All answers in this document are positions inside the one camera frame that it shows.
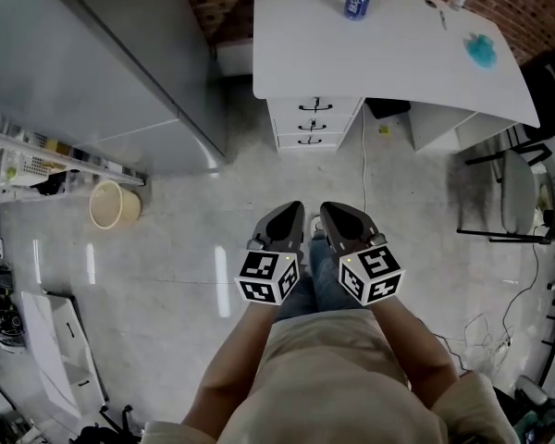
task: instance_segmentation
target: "refrigerator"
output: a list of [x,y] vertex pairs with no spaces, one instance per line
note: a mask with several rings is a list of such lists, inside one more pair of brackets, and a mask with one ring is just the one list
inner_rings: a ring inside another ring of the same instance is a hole
[[215,171],[227,150],[188,0],[0,0],[0,113],[147,174]]

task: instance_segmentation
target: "person's leg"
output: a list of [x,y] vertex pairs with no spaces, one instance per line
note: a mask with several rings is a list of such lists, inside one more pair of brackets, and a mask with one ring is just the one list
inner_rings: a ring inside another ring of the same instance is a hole
[[313,279],[306,273],[294,287],[286,300],[279,306],[274,324],[284,319],[299,315],[311,315],[317,312]]
[[323,230],[317,230],[310,241],[310,264],[318,312],[363,308],[339,284],[339,265],[333,261]]

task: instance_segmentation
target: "black handle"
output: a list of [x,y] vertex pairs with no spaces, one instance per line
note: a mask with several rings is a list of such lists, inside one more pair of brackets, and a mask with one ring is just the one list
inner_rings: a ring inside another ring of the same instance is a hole
[[306,108],[304,105],[298,105],[298,108],[300,110],[312,110],[315,113],[319,110],[329,110],[330,108],[333,108],[332,104],[325,105],[324,107],[319,107],[320,100],[321,100],[320,97],[315,97],[314,98],[314,107],[313,108]]
[[306,129],[302,125],[298,126],[298,130],[303,130],[303,131],[317,131],[317,130],[324,130],[326,128],[327,128],[327,125],[323,125],[320,129],[318,129],[316,127],[316,120],[314,118],[311,120],[311,128],[310,129]]
[[320,142],[322,142],[322,140],[320,139],[318,142],[311,142],[312,139],[313,136],[311,135],[310,137],[308,137],[308,142],[301,142],[300,140],[298,140],[298,144],[319,144]]

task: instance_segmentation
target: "white cube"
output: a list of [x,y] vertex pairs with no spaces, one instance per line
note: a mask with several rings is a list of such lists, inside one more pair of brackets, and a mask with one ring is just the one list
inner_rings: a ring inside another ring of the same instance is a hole
[[244,250],[234,280],[245,301],[282,304],[300,279],[295,253]]
[[404,275],[387,243],[339,259],[339,283],[363,306],[396,294]]

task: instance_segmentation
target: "beige t-shirt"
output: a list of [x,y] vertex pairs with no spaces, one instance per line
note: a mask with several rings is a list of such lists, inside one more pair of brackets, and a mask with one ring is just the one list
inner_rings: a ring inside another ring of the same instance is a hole
[[[469,374],[428,410],[372,313],[333,311],[272,327],[253,388],[219,444],[519,442],[489,380]],[[212,444],[185,425],[153,422],[142,444]]]

